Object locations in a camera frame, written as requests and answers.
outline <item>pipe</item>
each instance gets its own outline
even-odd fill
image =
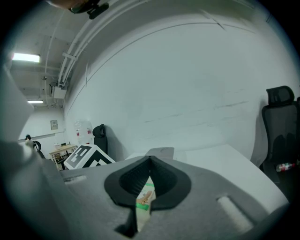
[[[131,1],[128,1],[128,2],[126,2],[123,6],[121,5],[121,6],[119,6],[119,7],[117,7],[117,8],[115,8],[114,10],[112,10],[111,12],[109,12],[110,13],[110,15],[109,16],[105,16],[105,17],[103,17],[89,32],[88,32],[88,34],[87,35],[85,35],[85,37],[84,37],[84,39],[82,40],[82,42],[79,44],[79,46],[78,46],[78,48],[76,49],[76,51],[75,51],[75,53],[73,54],[73,56],[74,57],[79,57],[80,56],[80,54],[81,54],[81,52],[85,49],[85,47],[89,44],[89,42],[106,26],[106,25],[108,25],[111,21],[113,21],[114,19],[116,19],[117,17],[119,17],[120,15],[122,15],[123,13],[125,13],[125,12],[127,12],[127,11],[129,11],[129,10],[131,10],[132,8],[135,8],[135,7],[137,7],[137,6],[139,6],[139,5],[141,5],[141,4],[143,4],[143,3],[145,3],[145,2],[148,2],[149,0],[143,0],[143,1],[137,1],[137,0],[131,0]],[[126,8],[125,10],[123,10],[123,11],[121,11],[120,13],[118,13],[118,14],[116,14],[118,11],[120,11],[120,10],[122,10],[122,8],[124,8],[124,7],[126,7],[126,6],[128,6],[128,5],[130,5],[130,4],[132,4],[132,3],[135,3],[135,2],[137,2],[136,4],[134,4],[134,5],[132,5],[132,6],[130,6],[130,7],[128,7],[128,8]],[[64,83],[65,82],[65,80],[67,79],[67,77],[69,76],[69,73],[71,72],[71,70],[72,70],[72,67],[74,66],[74,64],[75,64],[75,61],[73,60],[73,59],[71,59],[70,60],[70,62],[69,62],[69,65],[68,65],[68,67],[67,67],[67,69],[66,69],[66,73],[65,73],[65,75],[64,75],[64,77],[63,77],[63,80],[62,80],[62,83]]]
[[[69,49],[67,50],[67,54],[70,54],[73,50],[73,48],[75,47],[75,45],[78,42],[78,39],[81,37],[81,35],[86,31],[86,29],[88,28],[88,26],[92,23],[92,20],[88,20],[84,26],[80,29],[80,31],[77,33],[77,35],[75,36],[75,38],[73,39]],[[59,82],[59,86],[61,86],[61,76],[62,76],[62,72],[65,68],[65,65],[67,63],[68,58],[65,57],[64,61],[62,62],[61,68],[60,68],[60,74],[59,74],[59,78],[58,78],[58,82]]]
[[[55,32],[57,30],[57,27],[64,15],[65,11],[62,12],[62,14],[60,15],[60,18],[59,20],[57,21],[56,23],[56,26],[53,30],[53,33],[52,33],[52,36],[51,36],[51,39],[50,39],[50,43],[49,43],[49,46],[48,46],[48,52],[47,52],[47,57],[46,57],[46,64],[45,64],[45,77],[44,77],[44,82],[45,82],[45,96],[46,96],[46,103],[47,103],[47,106],[48,106],[48,96],[47,96],[47,86],[46,86],[46,81],[47,81],[47,78],[46,78],[46,75],[47,75],[47,65],[48,65],[48,58],[49,58],[49,53],[50,53],[50,50],[51,50],[51,46],[52,46],[52,41],[54,39],[54,35],[55,35]]]

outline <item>fluorescent light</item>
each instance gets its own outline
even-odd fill
[[[33,54],[15,53],[13,60],[39,62],[39,56]]]
[[[27,101],[28,103],[43,103],[42,100],[35,100],[35,101]]]

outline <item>white table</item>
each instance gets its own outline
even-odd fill
[[[127,159],[144,156],[137,152]],[[288,204],[279,188],[253,163],[229,145],[193,151],[176,151],[174,159],[211,170],[256,199],[268,213]]]
[[[74,152],[76,148],[77,148],[76,145],[68,144],[68,145],[60,147],[59,149],[55,149],[52,152],[49,152],[49,155],[51,155],[52,161],[55,162],[56,167],[58,168],[58,164],[57,164],[56,159],[55,159],[55,154],[61,153],[61,152],[66,152],[67,156],[69,156],[70,153],[68,153],[68,151]]]

